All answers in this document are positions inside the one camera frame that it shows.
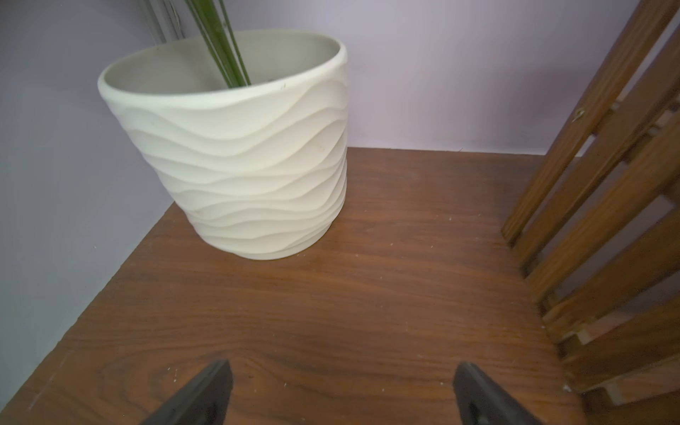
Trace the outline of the brown wooden slatted shelf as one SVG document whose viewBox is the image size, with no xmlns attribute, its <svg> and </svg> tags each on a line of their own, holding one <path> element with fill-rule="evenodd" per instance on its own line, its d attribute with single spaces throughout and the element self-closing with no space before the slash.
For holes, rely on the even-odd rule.
<svg viewBox="0 0 680 425">
<path fill-rule="evenodd" d="M 676 424 L 679 393 L 625 402 L 616 383 L 676 361 L 679 301 L 591 338 L 598 320 L 679 270 L 673 208 L 565 296 L 557 289 L 657 198 L 679 202 L 676 1 L 642 1 L 501 230 L 591 424 Z"/>
</svg>

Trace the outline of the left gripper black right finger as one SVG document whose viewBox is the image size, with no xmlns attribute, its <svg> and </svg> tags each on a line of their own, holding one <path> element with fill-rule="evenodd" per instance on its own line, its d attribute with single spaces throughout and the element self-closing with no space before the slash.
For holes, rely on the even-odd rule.
<svg viewBox="0 0 680 425">
<path fill-rule="evenodd" d="M 458 365 L 453 391 L 463 424 L 543 424 L 474 363 Z"/>
</svg>

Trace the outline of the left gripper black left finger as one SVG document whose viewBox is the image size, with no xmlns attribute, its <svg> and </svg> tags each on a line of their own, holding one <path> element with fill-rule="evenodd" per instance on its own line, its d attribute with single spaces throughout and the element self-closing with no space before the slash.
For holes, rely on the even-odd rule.
<svg viewBox="0 0 680 425">
<path fill-rule="evenodd" d="M 214 361 L 150 414 L 141 425 L 223 425 L 233 390 L 226 359 Z"/>
</svg>

